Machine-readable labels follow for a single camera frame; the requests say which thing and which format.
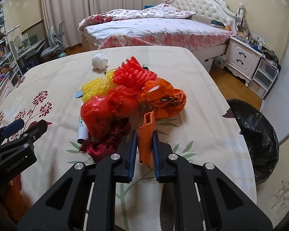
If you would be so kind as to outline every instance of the black plastic bag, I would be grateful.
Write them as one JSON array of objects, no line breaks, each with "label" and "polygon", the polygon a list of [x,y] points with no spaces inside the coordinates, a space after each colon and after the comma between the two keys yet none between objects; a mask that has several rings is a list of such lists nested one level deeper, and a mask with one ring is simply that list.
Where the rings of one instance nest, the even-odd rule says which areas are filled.
[{"label": "black plastic bag", "polygon": [[227,100],[244,136],[256,185],[265,182],[272,174],[279,158],[279,144],[274,128],[264,115],[239,99]]}]

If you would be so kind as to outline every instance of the metal bolt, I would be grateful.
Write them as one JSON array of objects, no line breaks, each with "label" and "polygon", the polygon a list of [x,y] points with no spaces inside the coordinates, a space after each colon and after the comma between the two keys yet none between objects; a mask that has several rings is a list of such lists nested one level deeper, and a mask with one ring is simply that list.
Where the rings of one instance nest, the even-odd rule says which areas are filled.
[{"label": "metal bolt", "polygon": [[213,164],[213,163],[210,163],[210,162],[206,163],[205,166],[206,166],[207,169],[213,169],[213,168],[215,168],[214,164]]},{"label": "metal bolt", "polygon": [[178,155],[176,155],[176,154],[170,154],[170,155],[168,155],[168,158],[169,158],[170,160],[176,160],[176,159],[178,159]]},{"label": "metal bolt", "polygon": [[76,163],[75,165],[74,165],[74,168],[75,169],[82,169],[83,168],[83,163],[81,163],[81,162],[78,162],[78,163]]},{"label": "metal bolt", "polygon": [[120,159],[120,155],[119,154],[112,154],[110,158],[113,160],[118,160],[118,159]]}]

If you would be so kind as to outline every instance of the pillow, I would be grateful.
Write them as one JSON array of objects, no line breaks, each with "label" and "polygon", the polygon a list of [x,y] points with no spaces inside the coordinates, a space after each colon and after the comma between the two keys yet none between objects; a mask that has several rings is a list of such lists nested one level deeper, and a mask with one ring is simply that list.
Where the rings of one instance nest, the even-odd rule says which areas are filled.
[{"label": "pillow", "polygon": [[222,22],[219,22],[217,20],[213,20],[208,17],[200,16],[200,15],[193,15],[190,16],[188,19],[193,20],[193,21],[198,21],[202,23],[207,23],[210,26],[216,27],[216,28],[225,28],[228,27],[228,25],[224,25]]}]

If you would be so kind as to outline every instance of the white tube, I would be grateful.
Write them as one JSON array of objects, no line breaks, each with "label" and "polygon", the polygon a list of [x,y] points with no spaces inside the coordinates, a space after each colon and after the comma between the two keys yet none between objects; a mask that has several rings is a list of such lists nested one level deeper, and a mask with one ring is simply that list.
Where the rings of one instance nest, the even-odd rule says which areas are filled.
[{"label": "white tube", "polygon": [[81,116],[79,116],[78,137],[77,142],[83,144],[85,140],[89,139],[89,131]]}]

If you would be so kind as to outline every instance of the beige curtain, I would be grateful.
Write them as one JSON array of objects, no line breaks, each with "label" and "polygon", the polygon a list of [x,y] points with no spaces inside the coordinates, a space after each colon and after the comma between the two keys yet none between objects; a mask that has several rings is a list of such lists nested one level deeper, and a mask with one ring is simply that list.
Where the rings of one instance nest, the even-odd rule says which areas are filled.
[{"label": "beige curtain", "polygon": [[57,33],[59,23],[65,21],[63,43],[67,47],[81,43],[77,29],[82,19],[112,9],[141,9],[141,7],[142,0],[42,0],[46,32],[53,26]]}]

